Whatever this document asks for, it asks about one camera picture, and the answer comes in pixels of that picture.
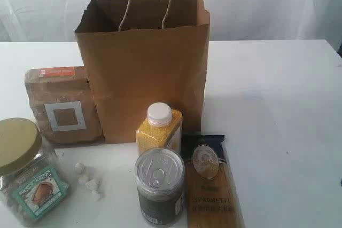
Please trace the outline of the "brown paper shopping bag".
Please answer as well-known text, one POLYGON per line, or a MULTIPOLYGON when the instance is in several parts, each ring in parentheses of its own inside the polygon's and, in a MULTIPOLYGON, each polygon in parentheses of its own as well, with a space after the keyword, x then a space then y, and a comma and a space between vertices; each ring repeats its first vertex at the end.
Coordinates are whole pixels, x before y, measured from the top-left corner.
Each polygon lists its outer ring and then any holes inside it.
POLYGON ((75 30, 105 141, 132 143, 168 104, 201 130, 210 13, 203 0, 91 0, 75 30))

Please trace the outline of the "grey tin can pull-tab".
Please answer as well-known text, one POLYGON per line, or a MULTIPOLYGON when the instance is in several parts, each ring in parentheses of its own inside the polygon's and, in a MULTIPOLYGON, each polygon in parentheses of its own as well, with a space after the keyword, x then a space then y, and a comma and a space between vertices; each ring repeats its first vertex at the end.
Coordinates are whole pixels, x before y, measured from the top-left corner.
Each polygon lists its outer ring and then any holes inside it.
POLYGON ((178 153, 155 147, 135 163, 141 213, 154 226, 170 226, 183 209, 185 165, 178 153))

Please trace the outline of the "clear nut jar gold lid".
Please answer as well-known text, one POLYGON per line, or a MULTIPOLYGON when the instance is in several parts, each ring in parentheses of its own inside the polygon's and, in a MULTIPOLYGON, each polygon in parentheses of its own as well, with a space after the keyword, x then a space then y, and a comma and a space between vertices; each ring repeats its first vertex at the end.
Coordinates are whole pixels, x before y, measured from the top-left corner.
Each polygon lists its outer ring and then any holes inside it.
POLYGON ((32 227, 65 200, 71 186, 55 150, 37 125, 14 117, 1 121, 1 201, 32 227))

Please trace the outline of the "yellow millet bottle white cap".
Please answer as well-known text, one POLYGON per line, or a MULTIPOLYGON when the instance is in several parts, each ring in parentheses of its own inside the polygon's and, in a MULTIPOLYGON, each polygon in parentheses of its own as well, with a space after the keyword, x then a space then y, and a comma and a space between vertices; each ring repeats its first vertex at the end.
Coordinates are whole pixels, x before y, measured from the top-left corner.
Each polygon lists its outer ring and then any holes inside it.
POLYGON ((146 119, 136 131, 138 153, 159 147, 177 153, 181 149, 183 115, 165 103, 153 103, 147 109, 146 119))

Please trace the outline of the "brown kraft pouch orange label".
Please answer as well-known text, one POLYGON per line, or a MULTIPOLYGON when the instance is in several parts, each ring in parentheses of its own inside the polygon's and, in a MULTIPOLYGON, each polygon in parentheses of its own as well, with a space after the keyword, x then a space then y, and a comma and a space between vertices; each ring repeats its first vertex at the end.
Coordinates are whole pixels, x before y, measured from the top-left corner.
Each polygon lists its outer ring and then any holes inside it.
POLYGON ((51 143, 69 146, 104 137, 83 66, 30 69, 25 87, 40 132, 51 143))

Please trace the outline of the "spaghetti packet dark blue top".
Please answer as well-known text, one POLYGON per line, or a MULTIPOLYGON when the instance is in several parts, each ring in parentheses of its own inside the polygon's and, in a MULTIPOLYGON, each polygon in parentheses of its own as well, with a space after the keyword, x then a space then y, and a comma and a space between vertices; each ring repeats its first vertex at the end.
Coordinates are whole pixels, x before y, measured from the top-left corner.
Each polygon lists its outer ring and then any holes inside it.
POLYGON ((188 227, 244 227, 224 135, 184 135, 188 227))

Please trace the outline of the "white pebble candy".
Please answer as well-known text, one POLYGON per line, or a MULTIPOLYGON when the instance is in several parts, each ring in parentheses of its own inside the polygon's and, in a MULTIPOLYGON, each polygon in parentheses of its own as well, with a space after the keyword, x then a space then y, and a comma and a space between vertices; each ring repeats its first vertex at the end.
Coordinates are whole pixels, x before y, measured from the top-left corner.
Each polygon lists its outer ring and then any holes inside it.
POLYGON ((94 202, 99 201, 103 197, 103 194, 101 192, 98 192, 97 190, 92 190, 91 195, 94 202))
POLYGON ((79 176, 77 182, 81 185, 85 185, 90 180, 89 176, 87 174, 83 174, 79 176))
POLYGON ((91 179, 85 183, 85 186, 87 189, 91 191, 98 191, 100 185, 100 180, 99 179, 91 179))
POLYGON ((86 167, 83 163, 76 163, 75 164, 74 170, 78 175, 83 174, 85 172, 85 169, 86 169, 86 167))

